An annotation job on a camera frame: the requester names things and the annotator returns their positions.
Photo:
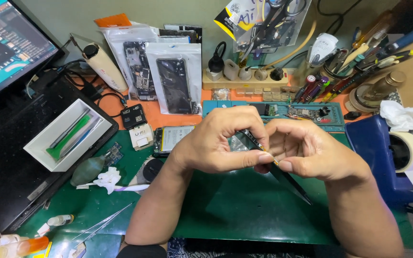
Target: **scissors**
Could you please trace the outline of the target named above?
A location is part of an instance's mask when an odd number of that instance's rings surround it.
[[[285,18],[296,16],[304,11],[305,7],[307,6],[307,0],[304,1],[302,8],[300,8],[296,12],[289,12],[289,5],[293,1],[300,1],[300,0],[266,0],[266,2],[270,5],[270,11],[265,18],[263,24],[261,24],[257,30],[255,30],[251,36],[250,45],[248,50],[245,52],[241,62],[251,53],[251,51],[255,50],[257,46],[259,46],[263,39],[266,38],[267,35],[272,35],[273,29],[275,29],[279,23],[281,23]]]

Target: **white cloth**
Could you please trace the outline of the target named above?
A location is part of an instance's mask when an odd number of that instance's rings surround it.
[[[413,108],[404,108],[394,101],[382,101],[380,116],[385,118],[391,132],[409,132],[413,130]]]
[[[100,187],[106,187],[108,194],[111,194],[114,191],[114,186],[120,179],[121,176],[117,168],[108,167],[108,172],[99,174],[98,179],[93,182]]]

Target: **phone battery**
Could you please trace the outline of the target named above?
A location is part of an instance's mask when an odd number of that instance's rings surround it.
[[[168,156],[175,145],[192,132],[196,126],[164,126],[156,129],[154,142],[155,156]]]

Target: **monitor screen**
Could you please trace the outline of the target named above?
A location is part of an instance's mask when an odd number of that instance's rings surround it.
[[[0,0],[0,91],[58,49],[7,0]]]

